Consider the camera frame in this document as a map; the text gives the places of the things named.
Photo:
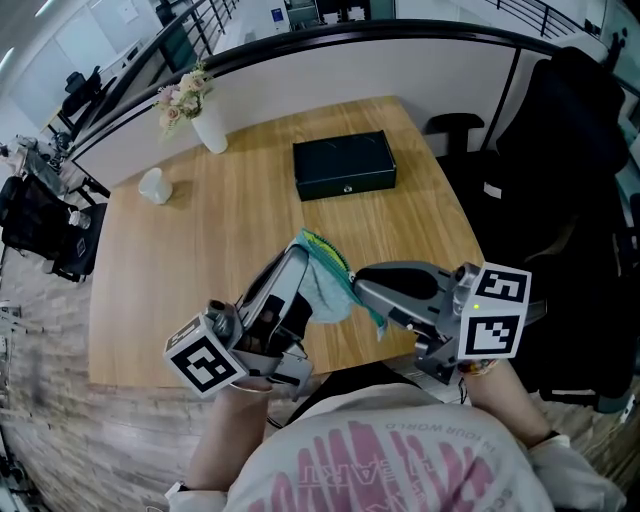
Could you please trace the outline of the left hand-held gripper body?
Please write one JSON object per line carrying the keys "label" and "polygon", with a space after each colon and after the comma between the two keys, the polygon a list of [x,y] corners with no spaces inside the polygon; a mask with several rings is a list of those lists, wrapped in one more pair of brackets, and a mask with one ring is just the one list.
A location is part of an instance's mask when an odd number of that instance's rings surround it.
{"label": "left hand-held gripper body", "polygon": [[201,398],[232,384],[264,378],[287,386],[296,400],[311,376],[313,364],[302,343],[295,342],[287,332],[287,314],[282,320],[273,317],[265,354],[242,349],[246,331],[254,321],[240,319],[238,303],[211,300],[204,312],[167,340],[164,360]]}

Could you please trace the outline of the person's left hand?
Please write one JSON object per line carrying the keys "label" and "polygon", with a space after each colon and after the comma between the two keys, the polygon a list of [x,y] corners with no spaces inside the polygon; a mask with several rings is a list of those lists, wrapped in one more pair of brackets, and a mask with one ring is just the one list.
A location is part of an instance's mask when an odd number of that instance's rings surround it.
{"label": "person's left hand", "polygon": [[242,349],[246,352],[265,354],[268,351],[272,325],[273,312],[263,309],[258,318],[246,331]]}

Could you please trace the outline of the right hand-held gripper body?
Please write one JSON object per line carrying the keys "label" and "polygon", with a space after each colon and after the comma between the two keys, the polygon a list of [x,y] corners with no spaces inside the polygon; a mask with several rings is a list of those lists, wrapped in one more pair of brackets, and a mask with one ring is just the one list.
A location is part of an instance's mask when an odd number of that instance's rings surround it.
{"label": "right hand-held gripper body", "polygon": [[528,271],[465,263],[445,278],[424,319],[405,312],[390,319],[417,335],[416,367],[448,384],[460,363],[516,355],[530,289]]}

